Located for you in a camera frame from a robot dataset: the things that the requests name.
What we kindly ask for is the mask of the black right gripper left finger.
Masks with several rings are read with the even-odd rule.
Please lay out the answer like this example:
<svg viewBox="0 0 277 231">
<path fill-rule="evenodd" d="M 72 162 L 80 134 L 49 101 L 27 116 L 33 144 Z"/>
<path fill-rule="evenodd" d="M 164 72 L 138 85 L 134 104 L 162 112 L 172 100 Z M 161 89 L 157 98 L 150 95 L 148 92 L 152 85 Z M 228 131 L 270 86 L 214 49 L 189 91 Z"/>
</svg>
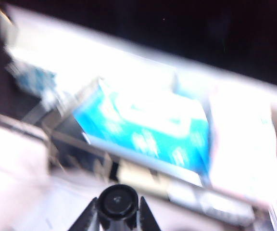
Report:
<svg viewBox="0 0 277 231">
<path fill-rule="evenodd" d="M 69 228 L 69 231 L 99 231 L 100 222 L 96 209 L 97 197 L 93 198 L 76 221 Z"/>
</svg>

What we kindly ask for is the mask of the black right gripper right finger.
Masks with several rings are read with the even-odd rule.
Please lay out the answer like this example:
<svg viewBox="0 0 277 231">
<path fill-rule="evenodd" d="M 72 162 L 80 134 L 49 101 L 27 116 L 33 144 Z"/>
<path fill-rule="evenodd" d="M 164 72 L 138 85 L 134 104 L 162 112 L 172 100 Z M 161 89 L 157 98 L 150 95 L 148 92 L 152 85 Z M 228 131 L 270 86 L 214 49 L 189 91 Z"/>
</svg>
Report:
<svg viewBox="0 0 277 231">
<path fill-rule="evenodd" d="M 142 196 L 139 203 L 139 230 L 140 231 L 161 231 L 153 213 L 150 210 L 145 198 Z"/>
</svg>

